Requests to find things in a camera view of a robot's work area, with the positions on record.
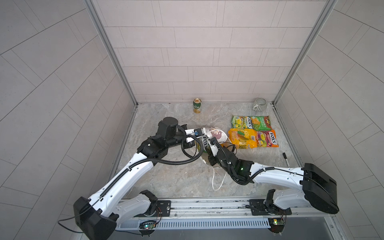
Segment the narrow green snack packet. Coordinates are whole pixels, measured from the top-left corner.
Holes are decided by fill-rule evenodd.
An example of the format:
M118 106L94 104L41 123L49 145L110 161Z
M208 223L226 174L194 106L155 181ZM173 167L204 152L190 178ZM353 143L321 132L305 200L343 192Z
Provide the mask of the narrow green snack packet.
M208 146L207 137L206 136L201 136L198 139L199 139L199 141L201 143L201 145L197 144L198 152L200 152L201 149L203 149L203 152L207 153L207 146Z

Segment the white printed paper bag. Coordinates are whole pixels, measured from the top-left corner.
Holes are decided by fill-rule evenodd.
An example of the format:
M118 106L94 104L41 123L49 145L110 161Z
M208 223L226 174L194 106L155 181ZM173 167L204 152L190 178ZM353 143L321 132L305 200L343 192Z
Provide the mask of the white printed paper bag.
M239 164L236 156L237 147L231 142L228 135L216 128L201 128L195 130L195 135L203 142L203 160L213 169L212 188L218 191L222 188L226 176L235 176ZM218 188L215 187L216 169L225 171L223 180Z

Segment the yellow corn snack bag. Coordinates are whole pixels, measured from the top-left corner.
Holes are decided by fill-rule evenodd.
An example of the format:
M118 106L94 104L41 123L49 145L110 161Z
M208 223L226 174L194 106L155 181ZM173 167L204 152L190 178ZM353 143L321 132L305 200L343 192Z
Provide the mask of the yellow corn snack bag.
M232 144L238 149L258 147L257 132L252 129L230 129L228 135Z

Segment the green chip snack bag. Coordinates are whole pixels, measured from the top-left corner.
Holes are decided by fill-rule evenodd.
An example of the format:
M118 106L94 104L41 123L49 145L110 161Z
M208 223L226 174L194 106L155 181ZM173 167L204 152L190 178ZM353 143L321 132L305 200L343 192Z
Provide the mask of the green chip snack bag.
M251 122L255 131L272 130L269 116L251 116Z

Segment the green colourful snack bag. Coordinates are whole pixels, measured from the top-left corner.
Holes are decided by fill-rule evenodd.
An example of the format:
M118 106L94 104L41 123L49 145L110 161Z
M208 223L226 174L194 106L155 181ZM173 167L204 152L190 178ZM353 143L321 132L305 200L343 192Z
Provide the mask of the green colourful snack bag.
M252 118L248 116L232 116L232 128L254 129Z

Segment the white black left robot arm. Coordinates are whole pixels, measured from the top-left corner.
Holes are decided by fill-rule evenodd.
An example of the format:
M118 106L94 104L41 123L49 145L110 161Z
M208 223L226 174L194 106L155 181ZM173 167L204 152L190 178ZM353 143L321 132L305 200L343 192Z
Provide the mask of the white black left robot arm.
M197 160L204 151L201 138L207 133L205 128L187 129L178 120L166 117L158 124L155 136L148 137L138 147L129 163L105 186L89 198L80 197L73 205L75 222L90 240L106 240L117 225L137 215L157 216L158 199L150 191L142 191L135 198L123 201L122 198L134 184L157 163L177 166ZM167 161L163 158L169 148L180 145L192 147L200 145L194 157L183 161Z

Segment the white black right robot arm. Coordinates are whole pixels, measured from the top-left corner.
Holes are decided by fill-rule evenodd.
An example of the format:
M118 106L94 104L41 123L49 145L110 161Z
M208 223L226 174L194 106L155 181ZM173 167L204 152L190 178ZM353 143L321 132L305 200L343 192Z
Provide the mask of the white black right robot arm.
M336 181L315 165L305 164L303 168L265 166L238 159L215 137L209 139L208 144L211 148L210 162L220 165L235 183L242 186L267 183L284 187L284 190L269 190L263 206L256 209L258 212L279 215L289 208L308 206L327 214L339 212Z

